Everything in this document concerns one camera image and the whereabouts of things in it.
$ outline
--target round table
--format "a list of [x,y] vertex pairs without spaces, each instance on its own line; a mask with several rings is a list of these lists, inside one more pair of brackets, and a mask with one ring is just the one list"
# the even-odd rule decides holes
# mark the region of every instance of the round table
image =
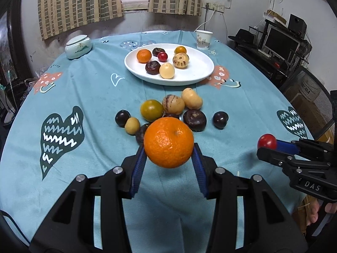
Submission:
[[[145,100],[161,102],[167,94],[180,96],[187,87],[144,82],[126,69],[127,53],[151,43],[195,48],[196,35],[174,31],[92,40],[92,50],[78,59],[60,55],[26,98],[0,163],[0,208],[29,240],[78,174],[103,175],[136,153],[135,138],[114,121],[119,110],[128,110],[145,124],[139,111]],[[194,133],[195,142],[203,155],[234,175],[262,175],[291,212],[303,195],[289,187],[280,168],[257,159],[257,141],[265,133],[284,141],[311,138],[309,131],[278,89],[240,55],[216,39],[204,53],[213,60],[214,72],[188,86],[203,98],[208,119],[206,129]],[[213,114],[220,110],[229,115],[223,130],[212,125]],[[102,246],[99,204],[97,198],[97,247]],[[200,193],[191,160],[176,169],[148,161],[139,192],[123,204],[133,252],[205,252],[215,201]],[[238,247],[243,244],[243,225],[239,200]]]

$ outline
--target silver bolt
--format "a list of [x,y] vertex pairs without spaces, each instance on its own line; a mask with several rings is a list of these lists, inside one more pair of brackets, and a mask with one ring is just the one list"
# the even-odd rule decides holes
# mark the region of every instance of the silver bolt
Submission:
[[255,182],[261,182],[263,179],[262,179],[262,177],[260,175],[256,174],[256,175],[253,176],[253,180]]
[[218,174],[223,174],[225,172],[226,172],[226,170],[223,167],[217,167],[215,169],[215,173],[218,173]]
[[83,175],[83,174],[77,175],[76,180],[78,182],[83,182],[85,180],[85,175]]
[[123,168],[120,167],[120,166],[116,166],[116,167],[113,168],[112,171],[113,171],[115,174],[120,174],[120,173],[123,172]]

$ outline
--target white wall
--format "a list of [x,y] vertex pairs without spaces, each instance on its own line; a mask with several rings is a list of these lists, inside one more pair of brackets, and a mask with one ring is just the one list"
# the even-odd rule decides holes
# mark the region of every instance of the white wall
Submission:
[[[230,4],[228,0],[205,1],[222,3],[226,7]],[[228,35],[235,35],[240,28],[248,29],[248,26],[257,25],[262,20],[262,14],[269,1],[232,0],[231,9],[225,9]],[[204,9],[200,18],[134,11],[125,13],[123,18],[89,24],[42,41],[38,22],[37,0],[22,0],[21,5],[21,25],[26,56],[34,75],[40,69],[47,69],[64,51],[65,43],[76,35],[87,34],[90,38],[95,39],[108,35],[148,30],[181,29],[194,31],[198,24],[203,23],[204,18]],[[226,43],[226,29],[221,13],[216,12],[214,14],[212,20],[206,25],[206,29],[213,31],[216,38]]]
[[290,14],[302,18],[312,51],[308,69],[323,80],[326,89],[337,89],[337,18],[326,0],[275,0],[274,10],[289,21]]

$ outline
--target white plate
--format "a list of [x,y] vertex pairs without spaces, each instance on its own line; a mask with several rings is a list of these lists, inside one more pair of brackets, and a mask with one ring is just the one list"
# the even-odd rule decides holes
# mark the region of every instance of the white plate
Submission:
[[[150,75],[145,70],[145,64],[141,64],[137,60],[137,52],[142,49],[147,49],[152,53],[155,47],[160,47],[165,50],[168,55],[167,62],[173,64],[174,50],[179,45],[176,44],[152,44],[139,47],[131,51],[126,55],[124,59],[124,64],[127,69],[139,79],[146,82],[155,83],[157,85],[163,86],[186,86],[191,85],[196,82],[200,82],[209,75],[212,74],[214,70],[213,61],[204,53],[194,48],[184,46],[187,50],[189,56],[188,66],[184,69],[175,68],[175,75],[172,79],[164,79],[159,74]],[[158,61],[158,58],[152,56],[152,61]]]

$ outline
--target white paper cup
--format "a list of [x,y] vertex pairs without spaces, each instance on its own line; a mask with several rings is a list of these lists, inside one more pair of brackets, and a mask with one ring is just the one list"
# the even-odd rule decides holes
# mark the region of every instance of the white paper cup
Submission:
[[197,33],[197,49],[208,50],[211,43],[213,32],[206,30],[196,30]]

